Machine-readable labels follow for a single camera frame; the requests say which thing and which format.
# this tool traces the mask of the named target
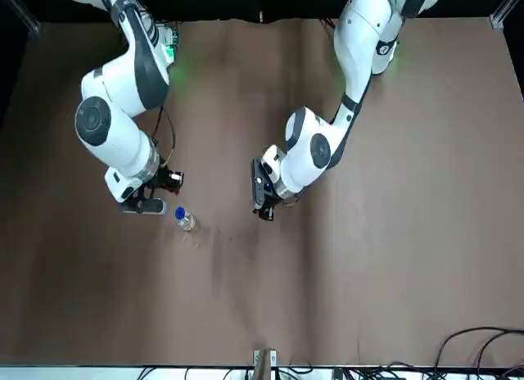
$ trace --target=cable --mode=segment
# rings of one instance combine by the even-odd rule
[[[169,126],[171,126],[171,151],[169,152],[169,155],[167,156],[167,158],[165,159],[165,162],[161,164],[162,167],[166,167],[167,164],[169,163],[169,160],[171,159],[171,156],[173,156],[174,154],[174,147],[176,146],[176,143],[177,143],[177,136],[176,134],[174,133],[174,125],[173,125],[173,121],[171,120],[171,118],[169,117],[169,114],[167,113],[167,111],[165,110],[164,106],[162,106],[160,108],[161,111],[164,112],[165,114],[165,117],[167,118],[168,122],[169,122]]]
[[[311,366],[311,364],[308,362],[308,366],[309,368],[306,369],[306,370],[296,370],[296,369],[293,369],[293,368],[286,368],[288,370],[291,370],[294,374],[298,374],[299,376],[302,375],[302,374],[309,374],[311,372],[313,372],[313,367]]]
[[[151,373],[155,369],[156,368],[148,368],[148,367],[142,369],[142,372],[140,372],[140,374],[138,375],[137,380],[144,380],[144,378],[146,378],[149,375],[149,373]]]
[[[156,117],[156,124],[155,129],[153,130],[153,134],[151,135],[151,138],[155,139],[156,132],[158,131],[158,126],[160,125],[160,118],[162,118],[162,111],[164,110],[164,105],[160,107],[158,110],[158,116]]]
[[[234,369],[230,369],[229,371],[226,372],[226,374],[224,375],[224,377],[222,378],[222,380],[226,380],[226,378],[228,377],[228,375],[233,371]]]
[[[479,353],[477,354],[477,377],[479,378],[481,376],[481,362],[482,362],[482,356],[484,355],[484,352],[486,351],[487,347],[490,345],[490,343],[496,341],[500,337],[503,337],[504,335],[518,335],[521,337],[524,337],[524,333],[516,330],[507,330],[503,331],[501,333],[495,334],[493,337],[488,339],[486,343],[484,343],[484,346],[480,349]]]
[[[433,375],[436,375],[436,372],[437,372],[437,369],[438,369],[438,366],[439,366],[439,363],[440,363],[440,359],[442,357],[442,353],[444,352],[444,348],[448,344],[448,342],[451,341],[451,339],[453,339],[454,337],[458,337],[459,335],[463,335],[464,333],[473,333],[475,331],[499,331],[501,333],[515,332],[515,333],[524,334],[524,329],[517,329],[517,328],[511,329],[511,328],[490,327],[490,326],[488,326],[488,327],[466,328],[466,329],[463,329],[462,331],[458,331],[458,332],[452,333],[440,345],[439,352],[438,352],[438,354],[436,356],[436,359],[435,359],[435,364],[433,365]]]
[[[328,30],[330,25],[328,25],[326,22],[324,22],[324,20],[319,20],[319,21],[320,21],[320,24],[322,24],[322,29],[324,29],[324,32],[326,32],[326,35],[329,38],[329,40],[332,40],[332,35],[329,32],[329,30]]]
[[[510,370],[507,370],[506,372],[502,373],[500,376],[501,378],[506,378],[511,372],[514,372],[515,370],[522,370],[524,368],[524,364],[519,364],[517,366],[513,366]]]
[[[284,372],[283,370],[279,369],[278,367],[275,368],[275,380],[280,380],[280,373],[285,374],[289,378],[292,378],[293,380],[299,380],[297,376],[294,374],[291,374],[289,372]]]
[[[160,167],[166,167],[167,164],[169,163],[169,160],[171,159],[171,157],[174,154],[174,149],[175,149],[176,143],[177,143],[177,136],[176,136],[176,133],[174,132],[173,121],[171,120],[171,117],[169,116],[169,114],[165,110],[164,105],[162,105],[160,107],[160,110],[158,111],[158,116],[156,117],[156,124],[155,124],[155,128],[153,130],[153,134],[151,135],[151,139],[153,140],[153,142],[156,142],[156,132],[158,132],[158,128],[160,126],[160,120],[162,118],[162,112],[165,114],[165,118],[168,120],[169,126],[171,128],[171,151],[169,152],[169,155],[165,159],[164,163],[162,163],[160,165]]]

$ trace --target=brown mat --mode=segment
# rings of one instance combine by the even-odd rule
[[[339,166],[272,224],[251,214],[250,161],[298,106],[335,113],[331,42],[316,20],[181,31],[165,106],[187,180],[166,198],[200,220],[198,248],[172,214],[121,214],[75,136],[79,81],[118,53],[116,30],[28,43],[0,134],[0,360],[250,364],[271,346],[282,363],[431,364],[457,329],[523,325],[524,105],[486,19],[410,21]],[[521,358],[497,343],[486,364]]]

